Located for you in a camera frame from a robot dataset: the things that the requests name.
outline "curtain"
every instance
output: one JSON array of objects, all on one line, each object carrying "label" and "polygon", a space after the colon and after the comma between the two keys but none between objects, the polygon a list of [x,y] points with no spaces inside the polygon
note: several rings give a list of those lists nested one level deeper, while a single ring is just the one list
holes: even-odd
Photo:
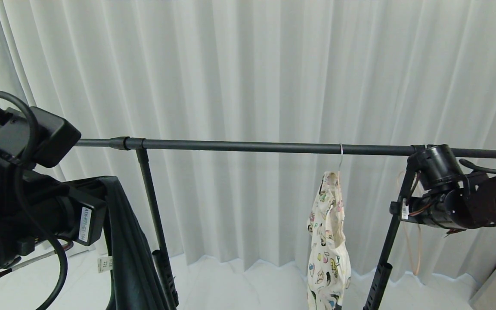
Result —
[{"label": "curtain", "polygon": [[[0,0],[0,89],[67,118],[85,138],[496,149],[496,2]],[[406,159],[149,151],[171,255],[239,257],[305,272],[305,222],[340,170],[352,266],[375,266]],[[496,167],[496,160],[479,159]],[[132,152],[76,147],[57,179],[117,175],[157,247]],[[412,249],[417,228],[407,225]],[[432,273],[478,282],[496,228],[423,227]],[[392,279],[410,269],[403,229]]]}]

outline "white label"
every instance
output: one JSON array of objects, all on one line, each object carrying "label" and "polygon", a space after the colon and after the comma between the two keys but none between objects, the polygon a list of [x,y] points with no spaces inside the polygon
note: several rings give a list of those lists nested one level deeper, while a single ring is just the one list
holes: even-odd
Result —
[{"label": "white label", "polygon": [[89,224],[91,224],[91,209],[81,208],[81,218],[79,220],[79,234],[77,238],[83,242],[89,241]]},{"label": "white label", "polygon": [[112,270],[112,256],[99,257],[97,259],[97,267],[99,268],[99,273]]},{"label": "white label", "polygon": [[406,204],[403,204],[401,207],[401,218],[403,220],[408,220],[409,219],[409,206]]}]

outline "clothing tag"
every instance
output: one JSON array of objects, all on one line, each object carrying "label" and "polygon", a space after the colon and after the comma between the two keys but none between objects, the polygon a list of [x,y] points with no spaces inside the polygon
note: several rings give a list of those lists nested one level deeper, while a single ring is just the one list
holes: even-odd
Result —
[{"label": "clothing tag", "polygon": [[403,220],[408,220],[409,219],[409,206],[406,204],[403,204],[401,207],[401,218]]},{"label": "clothing tag", "polygon": [[99,273],[112,270],[112,256],[99,257],[97,259],[97,266],[99,267]]}]

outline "marble floor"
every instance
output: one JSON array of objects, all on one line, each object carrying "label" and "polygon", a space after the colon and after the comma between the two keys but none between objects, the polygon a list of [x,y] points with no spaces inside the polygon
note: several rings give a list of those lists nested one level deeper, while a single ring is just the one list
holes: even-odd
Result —
[{"label": "marble floor", "polygon": [[[110,295],[108,273],[98,273],[96,251],[69,259],[65,288],[50,310],[104,309]],[[203,257],[187,266],[185,257],[172,257],[179,293],[179,310],[307,310],[305,280],[289,263],[275,267],[258,261],[242,272],[240,260],[219,263]],[[0,310],[35,309],[51,292],[58,274],[55,257],[22,268],[0,280]],[[346,291],[344,310],[360,310],[372,274],[354,274]],[[435,275],[427,286],[407,274],[388,285],[381,310],[471,310],[468,300],[477,290],[468,275],[456,280]]]}]

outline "white patterned garment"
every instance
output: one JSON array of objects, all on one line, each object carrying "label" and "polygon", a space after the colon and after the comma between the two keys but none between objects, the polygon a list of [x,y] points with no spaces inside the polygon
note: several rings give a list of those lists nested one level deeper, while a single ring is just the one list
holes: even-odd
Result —
[{"label": "white patterned garment", "polygon": [[307,266],[310,310],[334,310],[342,305],[350,285],[350,256],[343,232],[344,206],[339,173],[326,172],[307,220],[311,255]]}]

